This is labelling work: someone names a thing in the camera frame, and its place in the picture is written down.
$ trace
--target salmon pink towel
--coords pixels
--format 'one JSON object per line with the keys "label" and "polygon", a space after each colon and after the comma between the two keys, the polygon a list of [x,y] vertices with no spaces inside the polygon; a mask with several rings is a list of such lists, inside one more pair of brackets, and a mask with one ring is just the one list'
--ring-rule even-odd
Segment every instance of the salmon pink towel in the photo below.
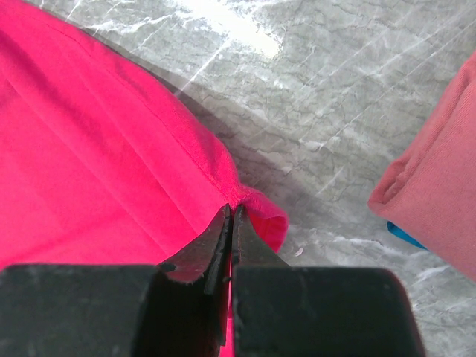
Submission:
{"label": "salmon pink towel", "polygon": [[369,207],[476,280],[476,52]]}
{"label": "salmon pink towel", "polygon": [[156,264],[228,202],[274,250],[288,225],[153,77],[19,0],[0,0],[0,202],[0,269]]}

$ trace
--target marble countertop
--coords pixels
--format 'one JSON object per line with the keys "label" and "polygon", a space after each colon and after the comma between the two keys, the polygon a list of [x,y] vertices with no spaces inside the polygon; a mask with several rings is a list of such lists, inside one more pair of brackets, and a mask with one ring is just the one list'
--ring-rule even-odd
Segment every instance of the marble countertop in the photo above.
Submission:
{"label": "marble countertop", "polygon": [[476,48],[473,0],[34,0],[142,65],[288,211],[293,265],[379,266],[428,356],[476,356],[476,285],[367,209]]}

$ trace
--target cloth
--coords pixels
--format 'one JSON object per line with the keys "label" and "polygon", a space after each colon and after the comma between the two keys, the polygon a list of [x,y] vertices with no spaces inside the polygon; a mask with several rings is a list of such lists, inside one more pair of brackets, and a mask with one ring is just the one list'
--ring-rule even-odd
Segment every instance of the cloth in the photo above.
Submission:
{"label": "cloth", "polygon": [[385,171],[370,209],[476,280],[476,52]]}
{"label": "cloth", "polygon": [[0,268],[156,264],[226,203],[283,243],[286,214],[171,93],[19,0],[0,0],[0,118]]}
{"label": "cloth", "polygon": [[398,237],[400,239],[403,239],[406,242],[409,242],[410,244],[426,249],[423,245],[421,245],[416,239],[410,237],[408,234],[406,234],[400,227],[394,225],[392,222],[387,222],[387,229],[390,233],[392,233],[395,237]]}

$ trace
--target garment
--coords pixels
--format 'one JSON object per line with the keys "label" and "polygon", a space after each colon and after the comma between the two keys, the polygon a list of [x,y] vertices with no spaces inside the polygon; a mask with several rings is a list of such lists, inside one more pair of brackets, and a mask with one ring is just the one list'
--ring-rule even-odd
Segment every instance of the garment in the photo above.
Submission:
{"label": "garment", "polygon": [[226,203],[283,243],[286,214],[157,80],[18,0],[0,0],[0,118],[0,268],[156,264]]}
{"label": "garment", "polygon": [[403,239],[406,242],[409,242],[410,244],[426,249],[423,245],[421,245],[416,239],[410,237],[408,234],[406,234],[401,228],[397,227],[394,225],[392,222],[387,222],[387,229],[390,233],[392,233],[394,236]]}
{"label": "garment", "polygon": [[385,171],[370,209],[476,280],[476,52]]}

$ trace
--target bright pink fabric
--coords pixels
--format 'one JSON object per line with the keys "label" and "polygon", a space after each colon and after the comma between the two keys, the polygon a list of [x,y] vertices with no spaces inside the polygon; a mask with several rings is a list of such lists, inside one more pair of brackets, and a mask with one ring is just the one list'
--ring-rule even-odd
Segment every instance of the bright pink fabric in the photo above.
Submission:
{"label": "bright pink fabric", "polygon": [[369,206],[476,280],[476,52]]}
{"label": "bright pink fabric", "polygon": [[0,0],[0,202],[0,268],[156,264],[226,203],[275,250],[288,225],[157,80],[18,0]]}

